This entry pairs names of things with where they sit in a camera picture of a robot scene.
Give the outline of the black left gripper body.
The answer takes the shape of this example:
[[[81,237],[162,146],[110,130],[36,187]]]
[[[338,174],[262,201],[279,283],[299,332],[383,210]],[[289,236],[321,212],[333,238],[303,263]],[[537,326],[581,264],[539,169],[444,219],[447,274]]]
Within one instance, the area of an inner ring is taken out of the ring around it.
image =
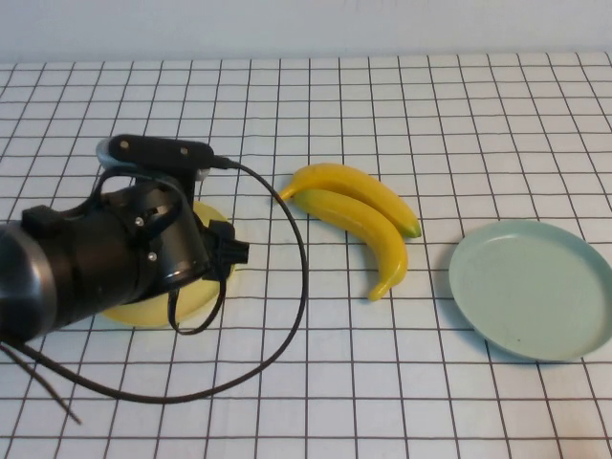
[[[209,231],[209,222],[205,225],[201,220],[197,228],[208,254],[208,269],[204,272],[201,280],[216,281],[227,280],[230,277],[231,265],[224,263],[224,242]]]

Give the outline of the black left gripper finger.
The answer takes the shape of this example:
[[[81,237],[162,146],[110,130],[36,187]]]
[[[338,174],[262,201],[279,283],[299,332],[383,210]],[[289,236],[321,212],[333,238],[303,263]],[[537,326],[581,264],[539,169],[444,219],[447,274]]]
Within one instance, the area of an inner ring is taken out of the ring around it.
[[[250,244],[238,240],[224,242],[224,263],[226,265],[244,265],[249,262]]]
[[[213,233],[217,238],[222,240],[234,240],[235,229],[234,226],[228,221],[213,220],[209,221],[209,231]]]

